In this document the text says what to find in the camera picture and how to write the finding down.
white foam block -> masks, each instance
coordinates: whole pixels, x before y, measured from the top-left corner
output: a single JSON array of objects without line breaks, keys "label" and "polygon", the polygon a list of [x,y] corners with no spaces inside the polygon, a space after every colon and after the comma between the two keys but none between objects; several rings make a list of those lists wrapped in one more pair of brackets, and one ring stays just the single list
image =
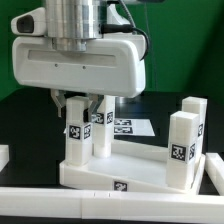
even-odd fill
[{"label": "white foam block", "polygon": [[9,146],[0,145],[0,172],[9,162]]},{"label": "white foam block", "polygon": [[166,183],[187,190],[194,180],[199,115],[179,111],[170,118]]},{"label": "white foam block", "polygon": [[88,108],[88,100],[73,97],[67,100],[66,116],[66,162],[82,166],[92,155],[92,124],[83,122],[83,112]]},{"label": "white foam block", "polygon": [[206,153],[205,170],[220,195],[224,196],[224,162],[217,153]]},{"label": "white foam block", "polygon": [[197,97],[187,97],[182,101],[182,111],[196,113],[199,115],[198,140],[195,156],[196,167],[198,166],[202,152],[206,109],[207,109],[207,99]]},{"label": "white foam block", "polygon": [[111,142],[114,139],[115,97],[105,96],[97,110],[97,121],[93,124],[94,156],[107,158],[111,155]]}]

metal cylinder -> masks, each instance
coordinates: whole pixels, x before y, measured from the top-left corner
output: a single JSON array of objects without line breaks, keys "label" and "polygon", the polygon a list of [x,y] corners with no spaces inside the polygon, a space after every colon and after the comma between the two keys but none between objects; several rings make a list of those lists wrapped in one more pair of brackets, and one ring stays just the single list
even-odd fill
[{"label": "metal cylinder", "polygon": [[102,38],[101,24],[106,22],[106,1],[45,0],[48,36],[54,48],[85,51],[85,41]]}]

green background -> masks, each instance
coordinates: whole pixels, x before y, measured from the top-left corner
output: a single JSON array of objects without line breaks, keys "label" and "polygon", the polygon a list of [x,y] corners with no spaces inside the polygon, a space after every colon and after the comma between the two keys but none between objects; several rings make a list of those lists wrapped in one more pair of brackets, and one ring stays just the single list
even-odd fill
[{"label": "green background", "polygon": [[[13,77],[10,21],[39,6],[40,0],[0,2],[0,99],[21,88]],[[129,9],[152,39],[146,90],[199,93],[224,105],[224,1],[166,0]]]}]

qr-like tag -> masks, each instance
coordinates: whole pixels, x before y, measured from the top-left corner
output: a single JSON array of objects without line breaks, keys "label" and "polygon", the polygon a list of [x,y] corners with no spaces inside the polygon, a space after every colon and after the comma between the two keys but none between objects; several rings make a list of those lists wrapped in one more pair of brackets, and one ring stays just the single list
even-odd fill
[{"label": "qr-like tag", "polygon": [[81,127],[69,125],[69,138],[80,140],[81,139]]},{"label": "qr-like tag", "polygon": [[114,133],[117,134],[133,134],[133,128],[131,127],[114,127]]},{"label": "qr-like tag", "polygon": [[131,126],[132,122],[131,122],[131,120],[127,120],[127,119],[116,119],[114,121],[114,125]]},{"label": "qr-like tag", "polygon": [[84,139],[87,139],[91,136],[91,125],[87,125],[84,128]]},{"label": "qr-like tag", "polygon": [[195,144],[190,147],[189,160],[193,159],[195,155]]},{"label": "qr-like tag", "polygon": [[199,128],[198,128],[198,137],[200,137],[202,134],[203,134],[203,124],[199,125]]},{"label": "qr-like tag", "polygon": [[97,113],[96,123],[97,124],[104,124],[104,114],[103,113]]},{"label": "qr-like tag", "polygon": [[114,181],[115,191],[128,191],[128,184],[120,181]]},{"label": "qr-like tag", "polygon": [[107,114],[107,124],[110,124],[113,122],[113,112],[110,112]]},{"label": "qr-like tag", "polygon": [[171,158],[185,162],[186,161],[186,152],[187,152],[187,148],[185,146],[172,144]]}]

black table surface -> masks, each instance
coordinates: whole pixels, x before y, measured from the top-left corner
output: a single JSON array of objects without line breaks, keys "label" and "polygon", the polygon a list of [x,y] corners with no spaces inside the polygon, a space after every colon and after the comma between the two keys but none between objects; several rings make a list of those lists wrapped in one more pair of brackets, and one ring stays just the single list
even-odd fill
[{"label": "black table surface", "polygon": [[[181,109],[182,99],[188,96],[189,94],[183,93],[143,93],[127,103],[117,103],[115,113],[117,118],[150,119],[155,136],[116,136],[116,138],[167,147],[170,115]],[[223,157],[223,115],[224,108],[208,99],[204,153],[218,152]],[[64,129],[65,120],[57,117],[57,108],[47,89],[25,88],[2,100],[0,144],[9,145],[10,162],[0,173],[0,187],[62,188],[59,184],[59,163],[65,157]],[[218,194],[206,173],[200,194]],[[0,222],[105,223],[105,220],[2,216]]]}]

